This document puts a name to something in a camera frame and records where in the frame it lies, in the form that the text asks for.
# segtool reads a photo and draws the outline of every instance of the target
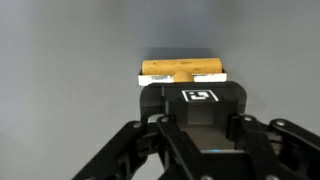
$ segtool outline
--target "gray wall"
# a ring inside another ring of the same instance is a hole
[[[1,0],[0,179],[70,179],[129,120],[146,58],[220,57],[247,112],[320,135],[318,0]],[[161,172],[156,157],[136,179]]]

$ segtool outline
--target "gray background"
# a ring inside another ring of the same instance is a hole
[[[220,57],[247,113],[320,135],[319,33],[319,0],[0,0],[0,179],[73,177],[139,119],[146,58]]]

